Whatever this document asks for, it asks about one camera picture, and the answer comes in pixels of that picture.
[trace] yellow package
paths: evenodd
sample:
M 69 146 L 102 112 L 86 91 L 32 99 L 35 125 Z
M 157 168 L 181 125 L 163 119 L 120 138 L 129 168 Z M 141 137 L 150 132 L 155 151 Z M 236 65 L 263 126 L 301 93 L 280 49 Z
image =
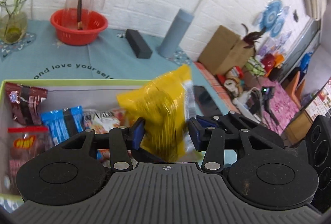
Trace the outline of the yellow package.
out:
M 127 110 L 129 122 L 139 117 L 146 120 L 143 149 L 166 162 L 185 154 L 186 122 L 196 117 L 189 66 L 163 74 L 138 90 L 119 94 L 117 101 Z

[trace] red bowl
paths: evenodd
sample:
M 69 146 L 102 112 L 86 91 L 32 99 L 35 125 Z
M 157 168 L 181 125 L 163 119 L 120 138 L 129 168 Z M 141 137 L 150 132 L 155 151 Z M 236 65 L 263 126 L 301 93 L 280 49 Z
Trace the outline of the red bowl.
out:
M 61 26 L 63 10 L 56 11 L 51 17 L 51 24 L 56 29 L 58 39 L 72 46 L 84 46 L 92 43 L 100 32 L 108 27 L 107 19 L 98 12 L 91 11 L 88 30 L 73 30 Z

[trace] blue cylinder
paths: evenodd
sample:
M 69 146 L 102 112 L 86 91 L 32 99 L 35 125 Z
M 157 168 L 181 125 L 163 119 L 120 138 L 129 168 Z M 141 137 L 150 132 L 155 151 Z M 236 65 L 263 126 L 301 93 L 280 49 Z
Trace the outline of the blue cylinder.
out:
M 180 41 L 183 39 L 188 27 L 190 27 L 194 16 L 189 12 L 179 9 L 173 23 L 171 24 L 161 46 L 157 48 L 158 53 L 164 58 L 171 58 L 176 52 Z

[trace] black phone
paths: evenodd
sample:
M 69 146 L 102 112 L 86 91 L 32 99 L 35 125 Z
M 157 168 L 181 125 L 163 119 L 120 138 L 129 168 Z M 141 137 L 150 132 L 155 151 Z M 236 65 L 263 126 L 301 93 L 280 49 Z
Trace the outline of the black phone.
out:
M 193 86 L 195 102 L 205 117 L 223 116 L 207 89 L 203 86 Z

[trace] glass vase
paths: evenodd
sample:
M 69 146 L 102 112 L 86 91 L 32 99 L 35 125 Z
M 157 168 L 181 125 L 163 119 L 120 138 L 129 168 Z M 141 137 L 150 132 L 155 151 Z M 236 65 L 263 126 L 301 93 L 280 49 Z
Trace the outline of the glass vase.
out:
M 0 38 L 7 44 L 21 40 L 28 27 L 28 16 L 22 11 L 26 0 L 20 2 L 6 1 L 0 3 Z

